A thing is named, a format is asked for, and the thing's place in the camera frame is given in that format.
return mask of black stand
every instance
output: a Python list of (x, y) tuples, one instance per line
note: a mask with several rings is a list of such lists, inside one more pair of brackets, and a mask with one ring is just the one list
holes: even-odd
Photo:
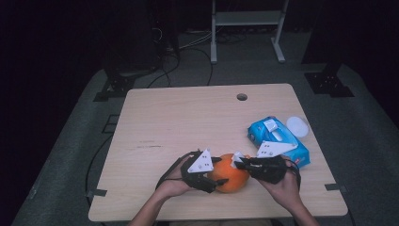
[(320, 73), (305, 73), (313, 92), (331, 97), (353, 97), (352, 91), (337, 76), (340, 67), (341, 63), (328, 63)]

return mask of finger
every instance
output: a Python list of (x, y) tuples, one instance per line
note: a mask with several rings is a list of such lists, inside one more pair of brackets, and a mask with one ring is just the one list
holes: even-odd
[(285, 166), (291, 167), (293, 165), (293, 162), (291, 162), (291, 159), (285, 155), (281, 156), (285, 160)]

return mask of wet wipes package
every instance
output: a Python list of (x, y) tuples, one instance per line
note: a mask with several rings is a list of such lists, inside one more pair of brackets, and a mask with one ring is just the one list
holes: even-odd
[(276, 117), (270, 116), (252, 123), (247, 136), (259, 149), (258, 158), (282, 154), (289, 157), (299, 168), (311, 162), (309, 150)]

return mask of gray carpet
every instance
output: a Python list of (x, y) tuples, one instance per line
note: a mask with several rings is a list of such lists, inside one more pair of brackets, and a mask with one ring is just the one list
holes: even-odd
[[(210, 85), (291, 84), (332, 174), (344, 189), (343, 197), (356, 225), (397, 225), (398, 129), (359, 75), (344, 65), (338, 75), (355, 97), (331, 98), (312, 92), (304, 73), (319, 72), (324, 65), (300, 64), (309, 36), (310, 33), (282, 34), (284, 64), (276, 59), (269, 39), (271, 34), (247, 35), (245, 40), (232, 45), (219, 44), (218, 63), (213, 66)], [(179, 40), (184, 45), (197, 38), (181, 35)], [(210, 52), (209, 42), (195, 48)], [(165, 70), (171, 70), (176, 63), (175, 58), (166, 57)], [(146, 88), (162, 73), (158, 71), (137, 79), (135, 89)], [(206, 86), (210, 74), (211, 64), (204, 53), (184, 50), (179, 67), (169, 74), (170, 85)], [(88, 219), (87, 172), (88, 188), (94, 189), (110, 143), (107, 140), (110, 134), (104, 133), (104, 126), (110, 115), (120, 113), (124, 101), (111, 98), (107, 102), (93, 102), (105, 80), (104, 71), (93, 75), (13, 225), (100, 225)], [(167, 86), (167, 79), (161, 77), (152, 88)], [(349, 215), (318, 220), (322, 225), (353, 225)], [(290, 218), (281, 222), (294, 225)], [(125, 224), (106, 222), (106, 225)]]

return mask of white shelf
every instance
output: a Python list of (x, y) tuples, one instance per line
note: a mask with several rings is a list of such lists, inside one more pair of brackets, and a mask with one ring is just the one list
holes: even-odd
[(279, 24), (280, 10), (217, 12), (215, 25), (266, 25)]

